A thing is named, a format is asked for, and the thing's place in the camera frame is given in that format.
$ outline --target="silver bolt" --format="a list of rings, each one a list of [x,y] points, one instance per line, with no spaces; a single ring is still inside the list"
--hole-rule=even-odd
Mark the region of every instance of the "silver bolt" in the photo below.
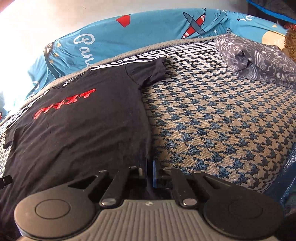
[[[114,198],[105,198],[101,201],[101,204],[104,206],[112,206],[116,203]]]
[[[183,200],[183,204],[185,206],[194,206],[197,204],[197,200],[195,200],[194,198],[186,198]]]
[[[148,207],[150,207],[150,206],[153,205],[153,202],[146,202],[145,205],[148,206]]]

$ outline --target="black t-shirt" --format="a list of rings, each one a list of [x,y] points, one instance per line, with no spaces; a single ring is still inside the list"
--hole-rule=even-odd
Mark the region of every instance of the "black t-shirt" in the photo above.
[[[16,229],[13,212],[25,197],[101,169],[146,171],[151,129],[141,87],[165,75],[165,57],[130,59],[93,67],[50,89],[8,126],[12,145],[0,190],[0,229]]]

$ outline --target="gray patterned blanket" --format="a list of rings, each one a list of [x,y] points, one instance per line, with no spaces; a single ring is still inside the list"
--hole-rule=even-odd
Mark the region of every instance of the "gray patterned blanket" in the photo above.
[[[154,158],[183,173],[202,170],[257,191],[268,187],[296,142],[296,92],[234,76],[214,42],[138,56],[159,55],[167,56],[166,78],[143,90]],[[10,121],[0,126],[2,170]]]
[[[277,46],[234,34],[218,36],[215,45],[236,76],[296,89],[296,64]]]

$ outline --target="black device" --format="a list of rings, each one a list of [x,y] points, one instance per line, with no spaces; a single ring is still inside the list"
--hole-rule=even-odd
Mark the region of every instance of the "black device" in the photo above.
[[[153,186],[129,167],[30,195],[15,209],[20,240],[277,240],[283,211],[264,194],[156,162]]]

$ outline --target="houndstooth fabric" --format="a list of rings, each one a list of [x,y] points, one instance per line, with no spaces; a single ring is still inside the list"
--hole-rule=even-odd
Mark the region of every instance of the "houndstooth fabric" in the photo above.
[[[166,79],[143,90],[154,158],[264,190],[296,141],[295,91],[234,76],[214,42],[138,56],[159,55],[167,56]]]

